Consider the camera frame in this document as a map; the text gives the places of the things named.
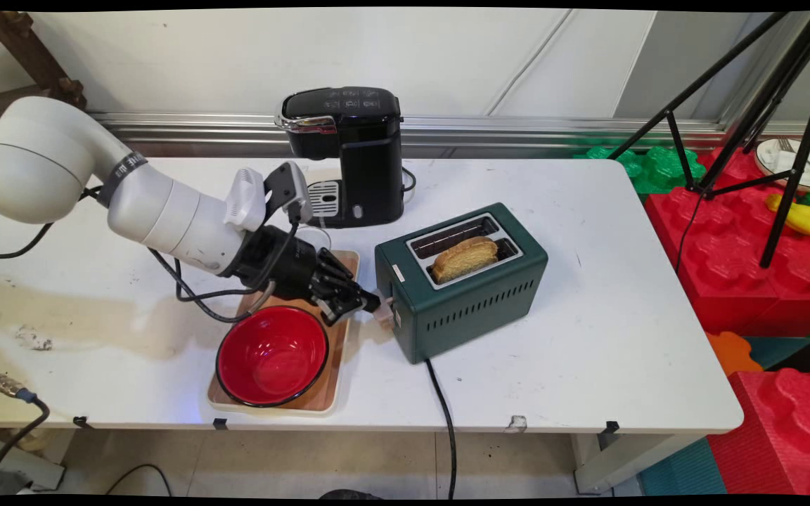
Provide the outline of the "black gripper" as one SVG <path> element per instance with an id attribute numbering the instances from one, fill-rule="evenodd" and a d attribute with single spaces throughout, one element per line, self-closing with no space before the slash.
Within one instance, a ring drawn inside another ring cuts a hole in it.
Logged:
<path id="1" fill-rule="evenodd" d="M 238 278 L 250 289 L 263 290 L 274 280 L 273 296 L 283 300 L 313 302 L 321 321 L 338 321 L 380 307 L 380 296 L 357 284 L 354 274 L 329 250 L 315 246 L 274 226 L 243 234 L 243 241 L 225 269 L 227 278 Z"/>

